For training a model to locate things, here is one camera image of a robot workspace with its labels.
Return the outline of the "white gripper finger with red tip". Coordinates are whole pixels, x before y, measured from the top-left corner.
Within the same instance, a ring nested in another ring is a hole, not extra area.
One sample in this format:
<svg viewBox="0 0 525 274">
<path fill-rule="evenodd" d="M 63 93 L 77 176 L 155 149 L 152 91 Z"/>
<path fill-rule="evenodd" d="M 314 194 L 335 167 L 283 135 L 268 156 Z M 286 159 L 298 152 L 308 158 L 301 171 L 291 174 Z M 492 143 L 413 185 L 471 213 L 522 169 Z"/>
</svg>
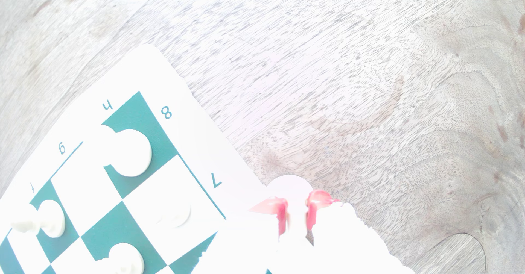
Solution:
<svg viewBox="0 0 525 274">
<path fill-rule="evenodd" d="M 288 202 L 269 197 L 222 225 L 193 273 L 267 273 L 285 230 Z"/>
<path fill-rule="evenodd" d="M 306 204 L 315 273 L 414 273 L 390 253 L 373 228 L 357 217 L 350 203 L 313 190 Z"/>
</svg>

